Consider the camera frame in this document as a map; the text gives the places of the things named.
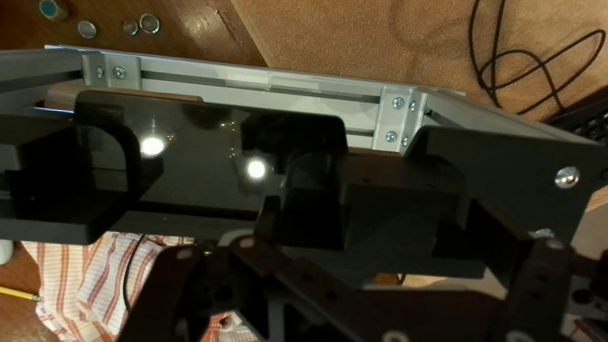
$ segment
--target cloth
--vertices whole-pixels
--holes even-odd
[[[137,245],[139,237],[108,232],[87,247],[23,243],[40,270],[36,313],[59,340],[114,340],[127,317],[121,292],[129,258],[127,300],[133,304],[158,253],[192,243],[188,237],[146,235]]]

